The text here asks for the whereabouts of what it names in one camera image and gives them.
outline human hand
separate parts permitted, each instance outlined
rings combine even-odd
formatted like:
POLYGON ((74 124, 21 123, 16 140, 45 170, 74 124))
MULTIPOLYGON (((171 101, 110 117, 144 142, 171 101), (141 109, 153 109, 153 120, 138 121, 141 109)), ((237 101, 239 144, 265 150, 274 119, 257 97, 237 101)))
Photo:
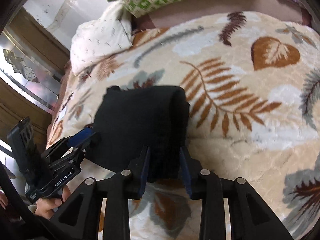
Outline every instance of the human hand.
POLYGON ((0 192, 0 205, 5 209, 5 207, 8 205, 8 199, 5 196, 5 194, 3 194, 2 192, 0 192))
MULTIPOLYGON (((71 195, 68 186, 63 187, 62 199, 65 202, 66 199, 71 195)), ((61 206, 62 201, 59 198, 39 198, 37 200, 37 209, 35 215, 50 219, 54 212, 52 209, 61 206)))

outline fleece blanket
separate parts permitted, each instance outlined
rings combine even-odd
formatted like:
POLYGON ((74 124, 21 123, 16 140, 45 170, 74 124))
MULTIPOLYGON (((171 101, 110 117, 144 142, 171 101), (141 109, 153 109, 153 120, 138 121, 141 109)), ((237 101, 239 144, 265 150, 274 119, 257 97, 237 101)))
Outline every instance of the fleece blanket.
MULTIPOLYGON (((300 239, 319 218, 319 48, 312 29, 254 12, 138 33, 129 50, 69 74, 48 146, 92 123, 107 87, 180 85, 190 155, 222 178, 246 178, 300 239)), ((82 169, 71 190, 113 174, 88 160, 82 169)), ((132 239, 198 239, 201 201, 179 182, 147 184, 129 206, 132 239)), ((226 225, 230 237, 228 215, 226 225)))

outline grey leaf pattern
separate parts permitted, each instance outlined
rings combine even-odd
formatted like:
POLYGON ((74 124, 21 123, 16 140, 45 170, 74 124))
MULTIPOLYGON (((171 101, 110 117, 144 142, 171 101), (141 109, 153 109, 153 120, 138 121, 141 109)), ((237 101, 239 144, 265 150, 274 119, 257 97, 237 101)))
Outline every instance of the grey leaf pattern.
POLYGON ((160 69, 151 74, 145 71, 140 71, 136 74, 127 85, 121 86, 120 89, 128 90, 135 89, 137 87, 145 88, 157 84, 163 77, 164 69, 160 69))
POLYGON ((307 230, 318 215, 320 209, 318 200, 318 184, 320 181, 320 153, 318 154, 314 170, 306 169, 285 176, 283 203, 291 209, 289 215, 282 221, 292 234, 298 239, 307 230), (299 189, 306 187, 306 192, 298 194, 299 189))
POLYGON ((313 122, 312 108, 313 105, 320 99, 320 69, 311 70, 307 74, 303 90, 301 94, 302 117, 306 123, 316 130, 316 125, 313 122))
POLYGON ((317 49, 316 44, 308 36, 299 32, 295 27, 291 27, 287 24, 286 24, 286 26, 287 27, 285 29, 277 29, 276 32, 277 33, 285 33, 285 34, 292 33, 292 39, 295 44, 302 44, 303 42, 305 42, 305 43, 311 45, 312 47, 314 47, 315 49, 317 49))

